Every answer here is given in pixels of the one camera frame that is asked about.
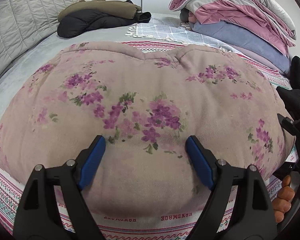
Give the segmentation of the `right bare hand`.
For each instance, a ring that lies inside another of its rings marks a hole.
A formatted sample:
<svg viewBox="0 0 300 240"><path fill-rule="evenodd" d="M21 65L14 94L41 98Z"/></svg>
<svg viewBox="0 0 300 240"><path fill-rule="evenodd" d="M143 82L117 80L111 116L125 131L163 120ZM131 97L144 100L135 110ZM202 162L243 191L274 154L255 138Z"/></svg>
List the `right bare hand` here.
<svg viewBox="0 0 300 240"><path fill-rule="evenodd" d="M290 187L291 176L287 175L282 181L282 187L277 193L277 197L271 202L275 221L281 223L284 219L285 214L291 208L291 202L295 196L294 190Z"/></svg>

